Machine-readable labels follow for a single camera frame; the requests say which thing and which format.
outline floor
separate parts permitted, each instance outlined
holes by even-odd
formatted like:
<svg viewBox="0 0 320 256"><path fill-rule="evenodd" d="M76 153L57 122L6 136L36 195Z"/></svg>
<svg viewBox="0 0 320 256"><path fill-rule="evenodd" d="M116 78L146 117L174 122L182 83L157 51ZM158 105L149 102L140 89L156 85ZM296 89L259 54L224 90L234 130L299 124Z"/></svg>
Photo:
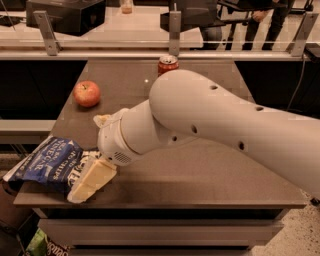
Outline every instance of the floor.
<svg viewBox="0 0 320 256"><path fill-rule="evenodd" d="M305 0L296 0L295 6L301 8ZM315 0L315 12L320 13L320 1ZM255 40L253 50L260 50L268 28L271 13L261 24ZM296 28L302 15L289 15L280 35L282 43L277 42L274 50L283 50L294 37ZM244 40L245 26L237 26L233 49L241 49ZM320 18L318 18L309 42L318 41L320 35ZM223 37L227 38L228 30L223 30ZM19 158L12 154L0 154L0 177L19 162ZM320 255L320 206L309 203L304 209L291 210L283 218L284 228L266 246L256 246L252 250L254 256L316 256Z"/></svg>

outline dark table surface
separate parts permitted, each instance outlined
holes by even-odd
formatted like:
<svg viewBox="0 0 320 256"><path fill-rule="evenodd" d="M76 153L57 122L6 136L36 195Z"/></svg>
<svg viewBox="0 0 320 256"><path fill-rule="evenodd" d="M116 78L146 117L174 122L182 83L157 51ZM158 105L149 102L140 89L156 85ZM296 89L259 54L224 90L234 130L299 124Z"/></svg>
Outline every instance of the dark table surface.
<svg viewBox="0 0 320 256"><path fill-rule="evenodd" d="M180 68L201 73L239 97L250 93L232 61L184 61ZM97 114L112 114L146 100L157 78L157 61L90 60L80 80L93 80L102 90L99 105L79 107L67 100L52 134L71 138L84 149L96 147ZM62 194L25 183L16 205L74 207ZM240 152L213 141L194 140L159 149L126 167L87 202L86 208L301 208L300 189Z"/></svg>

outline red apple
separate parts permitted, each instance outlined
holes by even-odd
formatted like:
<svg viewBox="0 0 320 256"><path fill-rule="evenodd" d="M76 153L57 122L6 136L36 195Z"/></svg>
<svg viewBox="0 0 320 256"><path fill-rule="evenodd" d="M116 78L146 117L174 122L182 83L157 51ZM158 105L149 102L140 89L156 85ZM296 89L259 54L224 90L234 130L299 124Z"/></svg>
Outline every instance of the red apple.
<svg viewBox="0 0 320 256"><path fill-rule="evenodd" d="M81 81L73 88L75 101L83 107L93 107L100 101L99 86L93 81Z"/></svg>

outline red can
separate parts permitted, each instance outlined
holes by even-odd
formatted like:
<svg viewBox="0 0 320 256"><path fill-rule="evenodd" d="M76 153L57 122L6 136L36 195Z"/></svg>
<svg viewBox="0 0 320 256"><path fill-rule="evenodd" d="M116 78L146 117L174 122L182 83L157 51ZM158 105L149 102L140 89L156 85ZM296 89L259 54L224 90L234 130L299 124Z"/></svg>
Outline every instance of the red can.
<svg viewBox="0 0 320 256"><path fill-rule="evenodd" d="M165 55L160 57L158 64L158 77L162 74L179 68L178 58L173 55Z"/></svg>

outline cable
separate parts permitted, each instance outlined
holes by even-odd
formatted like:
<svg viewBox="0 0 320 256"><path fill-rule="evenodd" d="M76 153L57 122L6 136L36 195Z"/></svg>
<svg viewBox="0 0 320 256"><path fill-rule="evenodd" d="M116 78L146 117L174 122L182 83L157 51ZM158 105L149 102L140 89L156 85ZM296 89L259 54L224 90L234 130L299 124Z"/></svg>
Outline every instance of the cable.
<svg viewBox="0 0 320 256"><path fill-rule="evenodd" d="M302 69L301 69L301 74L300 74L300 79L299 79L299 82L296 86L296 89L294 90L292 96L291 96L291 99L289 101L289 104L287 106L287 109L286 111L289 111L291 109L291 105L292 105L292 102L294 100L294 98L296 97L296 94L301 86L301 82L302 82L302 79L303 79L303 76L304 76L304 71L305 71L305 66L306 66L306 60L304 58L304 54L302 54Z"/></svg>

